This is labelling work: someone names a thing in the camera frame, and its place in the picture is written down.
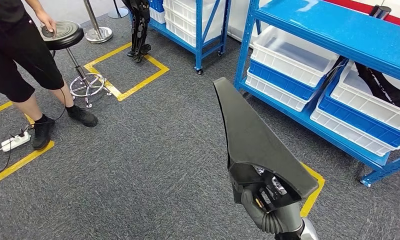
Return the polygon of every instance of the power strip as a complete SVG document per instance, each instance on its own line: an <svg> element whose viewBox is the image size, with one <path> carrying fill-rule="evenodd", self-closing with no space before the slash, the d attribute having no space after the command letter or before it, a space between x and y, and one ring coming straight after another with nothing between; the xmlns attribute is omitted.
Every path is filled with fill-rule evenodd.
<svg viewBox="0 0 400 240"><path fill-rule="evenodd" d="M22 144L25 144L31 140L31 135L27 131L23 133L23 136L16 135L9 140L5 140L1 143L1 148L3 152L8 152L14 148L19 147Z"/></svg>

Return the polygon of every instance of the black shorts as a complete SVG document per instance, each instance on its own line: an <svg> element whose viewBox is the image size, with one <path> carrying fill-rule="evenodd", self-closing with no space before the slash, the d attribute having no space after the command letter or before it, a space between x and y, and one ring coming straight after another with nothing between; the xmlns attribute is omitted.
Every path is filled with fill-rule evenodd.
<svg viewBox="0 0 400 240"><path fill-rule="evenodd" d="M28 14L7 31L1 30L0 24L0 93L12 102L22 103L35 89L22 78L15 62L45 89L64 86L56 62Z"/></svg>

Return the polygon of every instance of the shelf rack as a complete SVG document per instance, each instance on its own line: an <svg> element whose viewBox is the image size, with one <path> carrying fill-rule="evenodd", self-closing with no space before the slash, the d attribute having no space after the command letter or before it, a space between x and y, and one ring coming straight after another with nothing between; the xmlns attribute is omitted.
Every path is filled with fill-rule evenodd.
<svg viewBox="0 0 400 240"><path fill-rule="evenodd" d="M211 23L215 17L215 13L218 9L219 3L221 1L225 1L225 12L223 15L223 26L222 26L222 33L220 36L217 36L209 41L205 41L206 36L209 32L209 28L211 26ZM170 40L174 41L176 44L180 45L181 47L187 49L191 53L195 55L195 67L194 69L197 71L199 75L203 74L203 67L202 67L202 60L210 55L211 53L215 52L218 50L217 54L218 56L222 56L225 53L225 46L227 44L227 32L228 32L228 19L230 16L230 9L231 9L231 0L216 0L216 3L213 7L212 14L207 22L206 29L204 31L204 34L202 34L202 19L203 19L203 1L202 0L196 0L196 47L191 46L190 44L186 43L183 41L181 38L173 34L171 31L166 29L166 23L160 24L154 19L150 19L150 22L148 24L149 27L152 27L154 30L158 31L165 37L169 38ZM208 49L206 52L203 52L203 49L213 42L219 40L219 43L212 46L210 49Z"/></svg>
<svg viewBox="0 0 400 240"><path fill-rule="evenodd" d="M255 22L275 26L399 80L400 26L322 0L273 0L260 8L259 0L250 0L234 80L236 89L249 92L371 167L373 171L360 180L365 186L400 171L400 158L388 162L389 153L377 156L312 121L320 94L297 112L246 85L243 74Z"/></svg>

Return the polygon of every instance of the stool base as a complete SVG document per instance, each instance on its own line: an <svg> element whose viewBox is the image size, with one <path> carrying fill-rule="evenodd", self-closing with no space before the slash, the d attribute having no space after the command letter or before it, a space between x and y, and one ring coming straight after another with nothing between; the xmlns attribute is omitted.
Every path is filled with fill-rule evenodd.
<svg viewBox="0 0 400 240"><path fill-rule="evenodd" d="M107 42L113 37L113 32L110 28L101 26L99 32L95 28L91 28L85 34L85 38L92 44L101 44Z"/></svg>
<svg viewBox="0 0 400 240"><path fill-rule="evenodd" d="M88 97L94 96L99 93L101 90L105 90L107 92L107 96L111 96L112 93L105 87L105 82L107 81L100 74L96 73L85 73L85 79L82 77L77 77L70 84L70 94L72 94L72 98L85 98L85 103L87 108L91 108L93 105L90 103Z"/></svg>
<svg viewBox="0 0 400 240"><path fill-rule="evenodd" d="M126 9L126 8L121 7L121 8L118 8L117 10L119 11L120 15L118 14L118 12L116 12L116 9L114 9L114 10L111 10L110 12L108 12L107 16L112 19L121 19L121 18L125 17L126 15L128 15L128 13L129 13L128 9Z"/></svg>

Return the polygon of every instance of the plug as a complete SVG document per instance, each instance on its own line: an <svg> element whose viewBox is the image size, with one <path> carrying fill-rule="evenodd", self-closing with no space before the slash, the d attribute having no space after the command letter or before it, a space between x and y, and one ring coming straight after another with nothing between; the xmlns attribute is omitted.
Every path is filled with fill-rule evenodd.
<svg viewBox="0 0 400 240"><path fill-rule="evenodd" d="M25 132L23 129L20 129L20 134L18 136L21 138L25 137Z"/></svg>

